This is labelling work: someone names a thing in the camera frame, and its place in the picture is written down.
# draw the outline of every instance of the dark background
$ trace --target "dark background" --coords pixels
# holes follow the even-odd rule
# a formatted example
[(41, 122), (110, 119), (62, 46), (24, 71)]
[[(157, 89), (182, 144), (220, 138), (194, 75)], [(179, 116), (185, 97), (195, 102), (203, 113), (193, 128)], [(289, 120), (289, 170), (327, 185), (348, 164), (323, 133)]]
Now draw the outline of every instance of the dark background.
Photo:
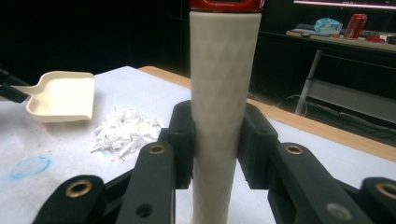
[[(188, 2), (1, 1), (0, 64), (31, 84), (48, 71), (98, 74), (124, 65), (154, 65), (188, 77)], [(395, 53), (345, 50), (284, 36), (298, 23), (325, 17), (346, 26), (354, 13), (368, 15), (366, 30), (396, 33), (394, 12), (266, 0), (251, 90), (274, 104), (300, 93), (315, 51), (322, 48), (332, 57), (320, 61), (319, 78), (396, 99)]]

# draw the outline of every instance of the white tabletop surface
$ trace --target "white tabletop surface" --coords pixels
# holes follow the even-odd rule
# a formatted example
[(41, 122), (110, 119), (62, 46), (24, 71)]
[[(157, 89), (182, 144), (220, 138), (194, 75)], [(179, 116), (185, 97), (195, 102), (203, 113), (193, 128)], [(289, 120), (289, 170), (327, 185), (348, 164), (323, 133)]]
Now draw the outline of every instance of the white tabletop surface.
[[(98, 175), (105, 182), (134, 167), (137, 154), (121, 161), (91, 153), (94, 130), (106, 114), (136, 110), (169, 125), (173, 106), (191, 98), (190, 90), (122, 67), (95, 76), (92, 120), (42, 123), (25, 104), (0, 102), (0, 223), (31, 223), (41, 205), (65, 180)], [(396, 179), (396, 163), (270, 120), (281, 142), (311, 149), (334, 178), (359, 188), (368, 176)], [(177, 223), (190, 223), (192, 187), (177, 190)], [(250, 190), (237, 166), (230, 223), (275, 223), (267, 192)]]

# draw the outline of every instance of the white paper scraps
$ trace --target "white paper scraps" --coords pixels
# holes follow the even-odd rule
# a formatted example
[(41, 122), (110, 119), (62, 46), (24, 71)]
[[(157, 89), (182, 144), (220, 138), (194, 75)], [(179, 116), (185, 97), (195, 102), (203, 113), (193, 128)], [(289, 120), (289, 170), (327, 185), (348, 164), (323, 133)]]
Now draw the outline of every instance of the white paper scraps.
[(123, 160), (144, 145), (158, 139), (163, 124), (156, 119), (147, 119), (133, 110), (107, 114), (102, 125), (95, 130), (93, 152), (110, 153)]

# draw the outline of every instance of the textured white cylinder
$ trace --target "textured white cylinder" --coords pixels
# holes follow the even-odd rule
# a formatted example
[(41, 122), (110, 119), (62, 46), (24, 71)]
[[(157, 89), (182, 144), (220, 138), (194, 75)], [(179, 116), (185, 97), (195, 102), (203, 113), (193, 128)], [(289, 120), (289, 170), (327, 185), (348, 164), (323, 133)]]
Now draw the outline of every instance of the textured white cylinder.
[(260, 13), (191, 12), (194, 224), (225, 224)]

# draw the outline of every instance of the beige dustpan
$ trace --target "beige dustpan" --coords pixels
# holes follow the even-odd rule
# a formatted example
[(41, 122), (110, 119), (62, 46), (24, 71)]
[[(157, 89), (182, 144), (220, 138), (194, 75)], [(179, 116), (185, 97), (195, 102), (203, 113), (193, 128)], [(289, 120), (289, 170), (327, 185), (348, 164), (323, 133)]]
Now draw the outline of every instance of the beige dustpan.
[(13, 87), (30, 95), (26, 110), (39, 121), (65, 122), (92, 118), (93, 74), (49, 72), (35, 86)]

